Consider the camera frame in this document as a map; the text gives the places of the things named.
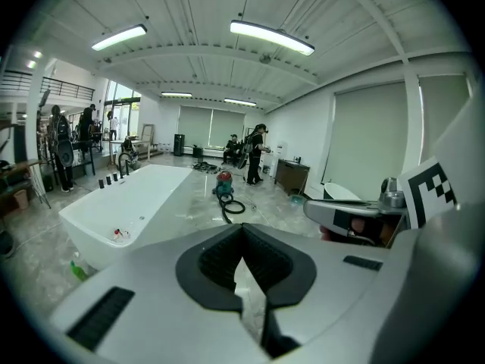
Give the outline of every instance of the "fluorescent ceiling light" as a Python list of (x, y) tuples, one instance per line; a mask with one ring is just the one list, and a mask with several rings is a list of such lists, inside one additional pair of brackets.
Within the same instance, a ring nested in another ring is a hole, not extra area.
[(249, 101), (241, 101), (241, 100), (233, 100), (233, 99), (224, 99), (224, 101), (231, 102), (233, 104), (239, 104), (239, 105), (256, 106), (255, 102), (249, 102)]
[(127, 30), (123, 30), (119, 33), (111, 35), (109, 38), (102, 40), (101, 42), (96, 43), (92, 48), (95, 49), (97, 52), (99, 50), (106, 49), (109, 46), (115, 45), (116, 43), (123, 42), (125, 40), (135, 38), (136, 36), (145, 35), (146, 28), (143, 24), (138, 24), (135, 27), (128, 28)]
[(273, 30), (269, 27), (260, 26), (259, 24), (233, 20), (230, 22), (230, 32), (267, 40), (268, 42), (276, 43), (277, 45), (287, 47), (296, 52), (301, 52), (303, 55), (311, 55), (315, 51), (315, 47), (300, 39)]
[(192, 93), (162, 92), (161, 95), (166, 97), (192, 97)]

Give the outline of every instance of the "green bottle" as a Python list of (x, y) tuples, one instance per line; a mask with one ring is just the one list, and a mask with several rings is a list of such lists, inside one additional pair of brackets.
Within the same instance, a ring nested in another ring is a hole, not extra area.
[(70, 261), (70, 269), (73, 270), (73, 273), (82, 282), (84, 282), (87, 278), (89, 278), (88, 274), (85, 273), (81, 267), (75, 265), (72, 260)]

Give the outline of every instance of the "gray marble floor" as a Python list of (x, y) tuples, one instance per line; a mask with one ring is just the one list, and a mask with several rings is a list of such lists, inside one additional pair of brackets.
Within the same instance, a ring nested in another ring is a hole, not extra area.
[[(221, 164), (220, 159), (206, 160), (215, 165)], [(189, 156), (159, 155), (152, 158), (151, 163), (191, 167), (195, 160)], [(234, 198), (246, 205), (246, 211), (241, 215), (229, 215), (233, 222), (266, 224), (296, 235), (320, 236), (318, 226), (303, 214), (302, 205), (292, 202), (266, 175), (263, 176), (263, 184), (248, 187), (244, 184), (242, 171), (233, 170), (232, 167), (229, 170), (233, 172)], [(77, 186), (69, 193), (61, 193), (60, 190), (50, 192), (48, 199), (52, 209), (33, 201), (26, 211), (16, 211), (5, 218), (17, 249), (0, 266), (20, 300), (33, 306), (41, 315), (48, 316), (80, 284), (70, 270), (71, 260), (88, 274), (95, 273), (71, 242), (60, 222), (59, 211), (99, 187), (98, 179), (114, 171), (113, 166), (98, 169), (95, 177), (88, 175), (76, 180)], [(224, 225), (221, 208), (211, 192), (216, 183), (215, 175), (197, 172), (193, 182), (192, 204), (185, 233)], [(235, 279), (236, 293), (242, 297), (245, 305), (243, 322), (258, 338), (264, 315), (264, 294), (244, 262), (238, 266)]]

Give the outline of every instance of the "black hose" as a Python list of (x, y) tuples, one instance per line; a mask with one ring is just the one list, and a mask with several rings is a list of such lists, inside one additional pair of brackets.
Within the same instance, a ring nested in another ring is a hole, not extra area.
[[(246, 211), (246, 207), (244, 206), (244, 204), (242, 202), (236, 201), (234, 199), (232, 193), (223, 192), (223, 193), (219, 194), (219, 186), (220, 185), (221, 184), (217, 184), (217, 186), (215, 187), (215, 195), (216, 195), (217, 199), (219, 200), (219, 205), (222, 208), (222, 217), (224, 217), (224, 220), (226, 220), (226, 223), (232, 224), (233, 222), (227, 217), (226, 212), (230, 213), (232, 215), (240, 215), (241, 213), (244, 213)], [(222, 197), (224, 197), (224, 196), (229, 196), (230, 199), (222, 200)], [(231, 203), (234, 203), (236, 205), (241, 206), (242, 209), (239, 210), (239, 211), (229, 210), (227, 208), (227, 205), (230, 205)]]

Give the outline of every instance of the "window shade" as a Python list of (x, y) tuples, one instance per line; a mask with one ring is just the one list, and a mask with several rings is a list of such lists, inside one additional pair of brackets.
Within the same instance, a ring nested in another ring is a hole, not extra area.
[(241, 140), (244, 127), (244, 114), (214, 110), (211, 127), (211, 147), (225, 147), (230, 136), (236, 134)]
[(178, 133), (185, 135), (186, 146), (207, 146), (211, 114), (212, 109), (180, 106)]
[(338, 94), (322, 183), (376, 200), (386, 177), (398, 177), (408, 136), (404, 83)]
[(469, 97), (465, 76), (419, 79), (424, 109), (424, 145), (421, 161), (433, 156), (434, 143), (453, 121)]

